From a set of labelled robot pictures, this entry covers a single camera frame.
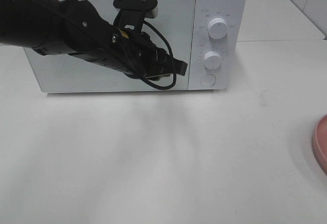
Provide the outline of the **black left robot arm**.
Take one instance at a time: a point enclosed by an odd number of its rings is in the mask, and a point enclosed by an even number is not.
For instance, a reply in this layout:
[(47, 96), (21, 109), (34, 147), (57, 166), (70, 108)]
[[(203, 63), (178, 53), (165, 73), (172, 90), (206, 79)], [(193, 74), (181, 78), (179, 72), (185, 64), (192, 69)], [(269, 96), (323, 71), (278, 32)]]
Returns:
[(1, 0), (1, 43), (41, 56), (66, 54), (132, 79), (184, 76), (188, 65), (142, 30), (157, 4), (114, 0), (118, 14), (109, 23), (88, 0)]

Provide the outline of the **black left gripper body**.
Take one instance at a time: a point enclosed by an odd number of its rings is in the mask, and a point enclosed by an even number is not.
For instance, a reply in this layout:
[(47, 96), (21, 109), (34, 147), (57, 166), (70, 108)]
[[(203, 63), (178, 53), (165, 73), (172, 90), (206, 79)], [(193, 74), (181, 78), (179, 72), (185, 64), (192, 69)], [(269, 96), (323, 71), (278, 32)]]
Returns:
[(122, 31), (110, 24), (68, 26), (71, 56), (119, 71), (132, 79), (159, 79), (163, 74), (164, 54), (172, 58), (171, 48), (157, 47), (146, 34)]

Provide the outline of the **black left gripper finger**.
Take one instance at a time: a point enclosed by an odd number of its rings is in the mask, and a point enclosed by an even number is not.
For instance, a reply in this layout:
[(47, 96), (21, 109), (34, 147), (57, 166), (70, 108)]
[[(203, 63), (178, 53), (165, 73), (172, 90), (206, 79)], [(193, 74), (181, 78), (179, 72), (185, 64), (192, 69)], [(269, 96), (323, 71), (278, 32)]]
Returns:
[(184, 61), (172, 58), (169, 54), (163, 56), (163, 74), (176, 73), (185, 76), (188, 64)]

